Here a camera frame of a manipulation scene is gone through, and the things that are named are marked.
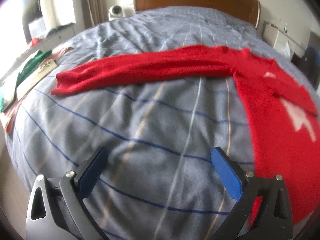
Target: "bed sheet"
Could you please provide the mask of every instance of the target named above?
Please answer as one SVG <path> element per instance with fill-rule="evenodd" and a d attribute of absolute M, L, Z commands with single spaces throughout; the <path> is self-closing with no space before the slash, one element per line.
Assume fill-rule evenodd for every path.
<path fill-rule="evenodd" d="M 89 212 L 110 239 L 206 239 L 235 201 L 210 163 L 220 146 L 254 171 L 244 107 L 232 77 L 185 78 L 106 87 L 70 97 L 50 94 L 55 74 L 93 59 L 227 45 L 264 57 L 319 97 L 304 75 L 263 42 L 255 28 L 210 8 L 168 7 L 138 12 L 86 30 L 74 49 L 31 90 L 6 143 L 12 163 L 31 190 L 37 175 L 62 176 L 99 146 L 110 152 L 91 196 Z"/>

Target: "metal screw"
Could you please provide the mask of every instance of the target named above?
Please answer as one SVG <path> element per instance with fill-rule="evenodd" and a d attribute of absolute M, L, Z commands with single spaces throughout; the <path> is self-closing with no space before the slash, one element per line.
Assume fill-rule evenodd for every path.
<path fill-rule="evenodd" d="M 70 177 L 72 177 L 74 174 L 75 174 L 74 171 L 67 171 L 66 177 L 70 178 Z"/>
<path fill-rule="evenodd" d="M 246 175 L 248 178 L 252 178 L 252 177 L 253 177 L 253 172 L 252 172 L 252 171 L 246 171 L 246 172 L 245 172 L 245 175 Z"/>
<path fill-rule="evenodd" d="M 37 180 L 37 181 L 41 181 L 41 180 L 43 180 L 43 178 L 44 178 L 44 176 L 43 176 L 42 174 L 40 174 L 40 175 L 38 175 L 38 176 L 36 177 L 36 180 Z"/>
<path fill-rule="evenodd" d="M 276 175 L 276 179 L 277 179 L 277 180 L 283 180 L 282 176 L 281 176 L 281 175 L 279 175 L 279 174 L 278 174 L 278 175 Z"/>

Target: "red cloth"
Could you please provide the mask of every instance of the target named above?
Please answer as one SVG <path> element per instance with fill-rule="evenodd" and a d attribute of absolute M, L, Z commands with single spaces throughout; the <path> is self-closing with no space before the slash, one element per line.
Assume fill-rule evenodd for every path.
<path fill-rule="evenodd" d="M 171 51 L 95 60 L 57 74 L 53 95 L 71 95 L 106 86 L 202 76 L 233 76 L 244 104 L 256 175 L 281 174 L 288 187 L 294 223 L 320 201 L 320 128 L 308 92 L 274 59 L 249 49 L 203 45 Z"/>

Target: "floor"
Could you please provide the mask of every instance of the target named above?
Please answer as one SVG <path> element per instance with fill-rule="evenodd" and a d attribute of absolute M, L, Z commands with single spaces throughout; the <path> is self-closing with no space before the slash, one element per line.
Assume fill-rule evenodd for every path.
<path fill-rule="evenodd" d="M 0 153 L 0 206 L 17 233 L 26 239 L 26 216 L 30 192 L 12 166 L 7 147 Z"/>

